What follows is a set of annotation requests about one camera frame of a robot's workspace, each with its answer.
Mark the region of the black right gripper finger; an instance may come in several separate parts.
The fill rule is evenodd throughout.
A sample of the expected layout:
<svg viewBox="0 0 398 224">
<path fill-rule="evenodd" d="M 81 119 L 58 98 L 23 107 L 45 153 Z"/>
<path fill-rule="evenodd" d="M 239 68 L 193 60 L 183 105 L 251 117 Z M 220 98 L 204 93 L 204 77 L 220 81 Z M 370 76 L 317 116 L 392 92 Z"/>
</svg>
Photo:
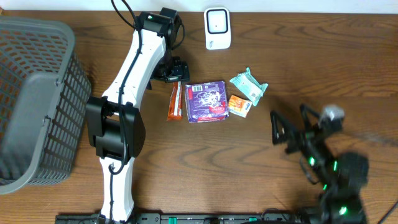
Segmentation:
<svg viewBox="0 0 398 224">
<path fill-rule="evenodd" d="M 308 117 L 309 115 L 312 115 L 316 119 L 320 118 L 320 114 L 306 104 L 300 105 L 300 113 L 306 128 L 311 128 L 313 126 Z"/>
<path fill-rule="evenodd" d="M 289 120 L 274 110 L 270 112 L 270 117 L 273 145 L 282 144 L 294 138 L 294 126 Z"/>
</svg>

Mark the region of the orange snack bar wrapper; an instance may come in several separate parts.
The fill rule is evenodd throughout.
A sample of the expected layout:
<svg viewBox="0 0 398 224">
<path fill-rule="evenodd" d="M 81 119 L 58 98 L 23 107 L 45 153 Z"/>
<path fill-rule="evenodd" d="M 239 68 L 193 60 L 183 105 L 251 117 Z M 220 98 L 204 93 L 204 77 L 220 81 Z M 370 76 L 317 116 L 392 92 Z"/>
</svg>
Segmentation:
<svg viewBox="0 0 398 224">
<path fill-rule="evenodd" d="M 167 121 L 182 119 L 182 84 L 173 83 L 173 90 L 169 101 Z"/>
</svg>

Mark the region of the small orange tissue packet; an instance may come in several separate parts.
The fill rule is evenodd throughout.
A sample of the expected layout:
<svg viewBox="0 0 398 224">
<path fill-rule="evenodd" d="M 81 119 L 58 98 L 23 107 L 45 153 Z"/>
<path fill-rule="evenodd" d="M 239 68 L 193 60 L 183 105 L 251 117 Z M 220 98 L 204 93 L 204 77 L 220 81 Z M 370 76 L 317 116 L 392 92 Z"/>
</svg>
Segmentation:
<svg viewBox="0 0 398 224">
<path fill-rule="evenodd" d="M 228 111 L 232 114 L 245 118 L 251 109 L 252 102 L 238 96 L 231 95 L 228 101 Z"/>
</svg>

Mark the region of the purple square snack packet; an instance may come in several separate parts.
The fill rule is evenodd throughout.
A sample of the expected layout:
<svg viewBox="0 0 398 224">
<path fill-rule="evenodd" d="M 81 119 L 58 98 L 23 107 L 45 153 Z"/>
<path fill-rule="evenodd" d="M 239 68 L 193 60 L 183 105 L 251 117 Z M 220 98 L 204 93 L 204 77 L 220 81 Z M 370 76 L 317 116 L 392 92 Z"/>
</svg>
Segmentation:
<svg viewBox="0 0 398 224">
<path fill-rule="evenodd" d="M 185 85 L 189 123 L 222 121 L 229 116 L 224 81 Z"/>
</svg>

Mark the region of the teal packet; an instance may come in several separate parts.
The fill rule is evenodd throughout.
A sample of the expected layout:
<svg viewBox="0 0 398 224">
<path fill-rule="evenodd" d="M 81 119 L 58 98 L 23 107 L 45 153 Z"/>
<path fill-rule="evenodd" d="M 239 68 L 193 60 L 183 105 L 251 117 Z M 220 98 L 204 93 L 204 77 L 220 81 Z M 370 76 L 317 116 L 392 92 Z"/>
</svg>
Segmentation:
<svg viewBox="0 0 398 224">
<path fill-rule="evenodd" d="M 249 67 L 245 72 L 237 74 L 230 81 L 241 93 L 243 93 L 248 100 L 252 102 L 253 106 L 257 106 L 259 100 L 264 96 L 269 84 L 260 84 L 251 74 Z"/>
</svg>

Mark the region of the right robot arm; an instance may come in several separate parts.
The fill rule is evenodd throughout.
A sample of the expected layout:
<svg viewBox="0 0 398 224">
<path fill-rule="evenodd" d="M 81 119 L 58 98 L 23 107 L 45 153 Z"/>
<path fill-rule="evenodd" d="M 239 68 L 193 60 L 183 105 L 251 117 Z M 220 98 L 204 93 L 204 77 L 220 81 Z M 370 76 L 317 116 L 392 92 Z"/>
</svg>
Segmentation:
<svg viewBox="0 0 398 224">
<path fill-rule="evenodd" d="M 297 129 L 279 112 L 270 112 L 272 143 L 286 144 L 286 154 L 301 152 L 300 167 L 307 180 L 321 184 L 318 205 L 297 210 L 289 218 L 299 223 L 366 223 L 360 199 L 361 188 L 368 183 L 369 160 L 358 152 L 333 155 L 326 139 L 343 129 L 345 112 L 336 105 L 321 113 L 300 105 L 304 128 Z"/>
</svg>

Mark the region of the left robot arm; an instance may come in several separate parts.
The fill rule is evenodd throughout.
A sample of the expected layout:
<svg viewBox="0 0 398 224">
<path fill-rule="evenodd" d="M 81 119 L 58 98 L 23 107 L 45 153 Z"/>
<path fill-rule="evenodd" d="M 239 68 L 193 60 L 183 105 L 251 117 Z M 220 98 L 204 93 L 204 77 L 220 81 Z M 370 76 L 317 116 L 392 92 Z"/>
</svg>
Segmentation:
<svg viewBox="0 0 398 224">
<path fill-rule="evenodd" d="M 104 175 L 104 203 L 97 223 L 127 223 L 134 210 L 132 170 L 142 151 L 146 129 L 140 107 L 151 80 L 187 82 L 188 64 L 172 51 L 185 30 L 178 12 L 162 8 L 158 14 L 133 17 L 132 44 L 116 78 L 102 97 L 86 104 L 90 145 L 96 149 Z"/>
</svg>

